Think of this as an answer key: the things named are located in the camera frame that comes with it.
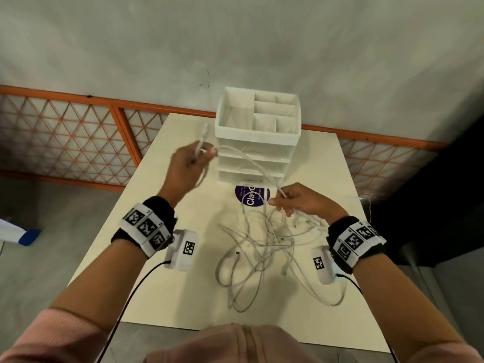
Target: tabletop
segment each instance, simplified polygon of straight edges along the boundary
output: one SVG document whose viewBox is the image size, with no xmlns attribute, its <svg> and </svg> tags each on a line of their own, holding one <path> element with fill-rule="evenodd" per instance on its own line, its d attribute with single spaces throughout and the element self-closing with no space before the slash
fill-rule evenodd
<svg viewBox="0 0 484 363">
<path fill-rule="evenodd" d="M 214 121 L 173 113 L 168 116 L 73 279 L 109 245 L 119 219 L 135 203 L 158 192 L 171 154 L 178 147 L 197 140 L 205 123 L 210 128 L 208 141 L 215 142 Z M 191 269 L 182 272 L 159 268 L 153 272 L 132 298 L 122 321 L 195 330 L 232 322 L 274 324 L 304 343 L 388 352 L 370 309 L 353 285 L 348 283 L 340 305 L 323 305 L 305 290 L 297 275 L 281 274 L 281 266 L 286 262 L 283 255 L 275 256 L 248 311 L 238 313 L 228 309 L 227 291 L 215 281 L 215 267 L 234 243 L 219 224 L 240 228 L 242 211 L 235 186 L 218 181 L 216 165 L 215 160 L 202 185 L 186 195 L 175 209 L 176 228 L 198 234 L 199 250 Z M 302 131 L 285 179 L 286 184 L 294 182 L 332 198 L 350 215 L 365 219 L 335 134 Z M 165 252 L 160 251 L 148 260 L 138 280 L 164 260 Z M 340 285 L 321 285 L 316 273 L 311 273 L 314 268 L 305 262 L 308 255 L 304 246 L 295 251 L 299 263 L 307 266 L 311 286 L 325 299 L 338 300 Z M 256 286 L 257 281 L 248 283 L 244 293 L 249 300 Z"/>
</svg>

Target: wristband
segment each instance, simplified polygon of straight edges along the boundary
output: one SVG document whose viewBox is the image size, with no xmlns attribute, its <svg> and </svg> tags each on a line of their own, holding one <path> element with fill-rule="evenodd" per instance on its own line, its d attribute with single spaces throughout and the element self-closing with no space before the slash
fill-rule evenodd
<svg viewBox="0 0 484 363">
<path fill-rule="evenodd" d="M 360 258 L 384 253 L 386 240 L 367 222 L 347 216 L 334 222 L 328 230 L 331 256 L 347 274 Z"/>
<path fill-rule="evenodd" d="M 146 256 L 165 249 L 173 242 L 173 229 L 177 219 L 168 202 L 153 196 L 136 204 L 119 222 L 119 229 L 111 239 L 126 239 L 141 248 Z"/>
</svg>

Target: pink sweater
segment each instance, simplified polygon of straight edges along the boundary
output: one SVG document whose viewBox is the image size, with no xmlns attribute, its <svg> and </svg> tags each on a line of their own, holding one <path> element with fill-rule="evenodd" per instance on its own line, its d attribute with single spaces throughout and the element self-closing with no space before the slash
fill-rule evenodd
<svg viewBox="0 0 484 363">
<path fill-rule="evenodd" d="M 68 312 L 49 309 L 40 313 L 0 363 L 95 361 L 107 335 L 94 324 Z M 147 363 L 277 362 L 313 363 L 299 343 L 276 326 L 218 326 L 194 334 L 179 346 L 148 355 Z M 482 363 L 478 352 L 466 344 L 447 343 L 422 349 L 410 363 Z"/>
</svg>

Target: lattice panel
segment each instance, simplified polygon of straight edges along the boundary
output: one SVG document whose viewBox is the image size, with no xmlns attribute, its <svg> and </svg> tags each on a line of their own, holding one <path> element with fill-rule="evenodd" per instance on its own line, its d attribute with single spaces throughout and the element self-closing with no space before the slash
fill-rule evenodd
<svg viewBox="0 0 484 363">
<path fill-rule="evenodd" d="M 0 96 L 0 168 L 126 185 L 135 165 L 107 107 Z"/>
<path fill-rule="evenodd" d="M 125 109 L 131 131 L 135 136 L 139 150 L 144 156 L 153 142 L 156 134 L 166 120 L 167 115 L 148 111 Z"/>
<path fill-rule="evenodd" d="M 340 139 L 341 148 L 362 197 L 383 199 L 396 191 L 437 152 L 411 147 Z"/>
</svg>

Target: person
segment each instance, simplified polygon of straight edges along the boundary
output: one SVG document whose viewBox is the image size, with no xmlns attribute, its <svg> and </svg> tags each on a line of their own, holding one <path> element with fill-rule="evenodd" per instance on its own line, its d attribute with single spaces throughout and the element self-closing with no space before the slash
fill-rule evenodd
<svg viewBox="0 0 484 363">
<path fill-rule="evenodd" d="M 170 232 L 175 225 L 174 208 L 195 188 L 203 168 L 217 155 L 216 149 L 205 143 L 204 151 L 194 158 L 196 145 L 173 154 L 158 195 L 144 203 Z M 351 219 L 335 201 L 302 184 L 286 186 L 283 191 L 287 197 L 278 193 L 269 203 L 287 216 L 297 209 L 325 219 L 330 236 L 340 232 L 336 225 L 341 229 Z M 147 259 L 143 249 L 120 229 L 111 244 L 39 314 L 0 361 L 93 362 Z M 384 253 L 360 257 L 351 271 L 400 362 L 482 362 L 478 352 Z M 282 329 L 238 324 L 199 331 L 179 346 L 149 354 L 147 361 L 314 362 Z"/>
</svg>

